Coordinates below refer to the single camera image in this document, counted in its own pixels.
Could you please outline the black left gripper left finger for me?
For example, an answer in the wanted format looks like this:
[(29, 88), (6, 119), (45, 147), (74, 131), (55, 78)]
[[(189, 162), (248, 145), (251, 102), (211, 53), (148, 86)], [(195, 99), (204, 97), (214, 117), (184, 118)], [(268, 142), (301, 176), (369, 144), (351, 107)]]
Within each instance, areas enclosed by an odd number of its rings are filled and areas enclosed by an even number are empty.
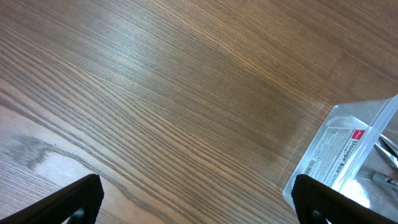
[(104, 190), (99, 175), (89, 174), (1, 220), (1, 224), (94, 224)]

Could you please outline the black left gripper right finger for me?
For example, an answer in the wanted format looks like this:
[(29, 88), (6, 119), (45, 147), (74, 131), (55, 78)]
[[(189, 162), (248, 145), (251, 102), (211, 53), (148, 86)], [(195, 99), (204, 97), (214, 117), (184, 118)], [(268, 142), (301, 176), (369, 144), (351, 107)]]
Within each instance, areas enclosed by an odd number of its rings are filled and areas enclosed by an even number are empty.
[(296, 176), (291, 196), (301, 224), (396, 224), (305, 174)]

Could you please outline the clear plastic container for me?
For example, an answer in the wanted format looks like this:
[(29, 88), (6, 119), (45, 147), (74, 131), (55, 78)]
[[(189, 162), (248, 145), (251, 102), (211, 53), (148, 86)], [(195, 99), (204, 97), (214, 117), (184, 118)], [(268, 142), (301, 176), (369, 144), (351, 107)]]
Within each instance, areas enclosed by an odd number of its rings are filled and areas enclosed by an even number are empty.
[(397, 221), (397, 191), (372, 180), (380, 172), (397, 179), (397, 168), (374, 148), (380, 135), (397, 145), (397, 97), (336, 105), (282, 192), (292, 206), (296, 176), (305, 174), (388, 219)]

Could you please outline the silver wrench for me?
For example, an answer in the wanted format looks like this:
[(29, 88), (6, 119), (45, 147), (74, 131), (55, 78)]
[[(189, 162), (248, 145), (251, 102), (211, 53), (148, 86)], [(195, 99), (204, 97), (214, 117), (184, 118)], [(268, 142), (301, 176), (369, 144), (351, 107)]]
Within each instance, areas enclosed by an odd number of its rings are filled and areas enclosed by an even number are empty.
[(392, 178), (391, 176), (375, 172), (373, 173), (372, 180), (379, 185), (397, 191), (397, 179)]

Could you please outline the orange black needle-nose pliers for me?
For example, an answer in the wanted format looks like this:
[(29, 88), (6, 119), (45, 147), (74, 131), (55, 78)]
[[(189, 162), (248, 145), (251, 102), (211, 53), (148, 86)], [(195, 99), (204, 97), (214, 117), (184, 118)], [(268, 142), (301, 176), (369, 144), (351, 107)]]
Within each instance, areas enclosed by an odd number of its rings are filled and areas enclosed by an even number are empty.
[(397, 168), (397, 145), (384, 135), (380, 135), (374, 144), (379, 155), (393, 168)]

